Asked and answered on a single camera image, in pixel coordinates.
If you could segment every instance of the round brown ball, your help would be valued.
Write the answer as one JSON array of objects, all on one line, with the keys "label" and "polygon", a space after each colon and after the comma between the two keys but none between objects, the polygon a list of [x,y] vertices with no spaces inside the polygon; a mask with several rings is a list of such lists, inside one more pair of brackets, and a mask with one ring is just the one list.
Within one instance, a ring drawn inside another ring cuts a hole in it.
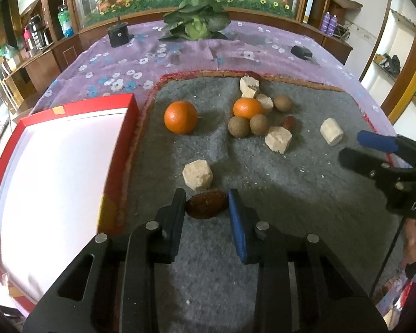
[{"label": "round brown ball", "polygon": [[270,129],[270,123],[265,115],[254,115],[250,120],[250,128],[254,135],[265,136]]},{"label": "round brown ball", "polygon": [[228,131],[235,138],[245,138],[250,132],[250,123],[246,118],[233,116],[228,122]]},{"label": "round brown ball", "polygon": [[287,116],[282,123],[280,124],[281,127],[287,129],[288,131],[293,131],[293,129],[297,125],[297,119],[294,116]]},{"label": "round brown ball", "polygon": [[279,95],[274,99],[274,107],[281,113],[288,113],[294,106],[293,100],[288,95]]}]

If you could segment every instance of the blue handle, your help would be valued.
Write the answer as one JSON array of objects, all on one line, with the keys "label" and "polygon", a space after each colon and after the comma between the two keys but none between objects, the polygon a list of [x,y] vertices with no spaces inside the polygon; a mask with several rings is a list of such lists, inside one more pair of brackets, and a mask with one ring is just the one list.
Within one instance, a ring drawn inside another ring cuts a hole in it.
[{"label": "blue handle", "polygon": [[383,151],[387,154],[393,154],[399,149],[394,137],[383,136],[365,130],[357,134],[357,141],[363,147]]}]

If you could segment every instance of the small red-brown nut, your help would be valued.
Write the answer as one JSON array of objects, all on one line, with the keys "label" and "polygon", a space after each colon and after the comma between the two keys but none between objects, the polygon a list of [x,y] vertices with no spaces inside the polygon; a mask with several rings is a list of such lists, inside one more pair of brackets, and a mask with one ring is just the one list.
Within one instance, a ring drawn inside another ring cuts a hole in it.
[{"label": "small red-brown nut", "polygon": [[262,76],[260,76],[258,73],[255,73],[254,71],[245,71],[245,76],[250,76],[257,81],[262,81]]},{"label": "small red-brown nut", "polygon": [[296,125],[297,125],[297,119],[291,115],[287,116],[280,124],[281,127],[291,132],[293,132],[293,129],[296,127]]},{"label": "small red-brown nut", "polygon": [[185,204],[187,214],[195,219],[209,219],[228,208],[227,194],[210,190],[192,196]]}]

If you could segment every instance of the person's arm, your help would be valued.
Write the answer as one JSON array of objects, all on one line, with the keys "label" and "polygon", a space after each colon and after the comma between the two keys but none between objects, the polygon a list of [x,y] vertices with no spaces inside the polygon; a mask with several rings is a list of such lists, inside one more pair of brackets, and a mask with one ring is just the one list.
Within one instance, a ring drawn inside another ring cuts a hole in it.
[{"label": "person's arm", "polygon": [[404,225],[405,244],[404,260],[405,264],[412,264],[416,261],[416,220],[407,218]]}]

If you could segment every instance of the blue gripper pad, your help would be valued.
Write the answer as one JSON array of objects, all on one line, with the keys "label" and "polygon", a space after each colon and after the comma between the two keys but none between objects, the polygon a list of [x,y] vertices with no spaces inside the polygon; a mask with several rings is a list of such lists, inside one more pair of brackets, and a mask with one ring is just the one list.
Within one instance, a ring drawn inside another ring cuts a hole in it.
[{"label": "blue gripper pad", "polygon": [[387,154],[393,154],[399,149],[394,137],[383,136],[365,130],[357,134],[357,141],[363,147],[379,150]]},{"label": "blue gripper pad", "polygon": [[228,204],[236,253],[240,261],[245,263],[247,259],[247,241],[240,216],[243,204],[236,189],[229,189]]}]

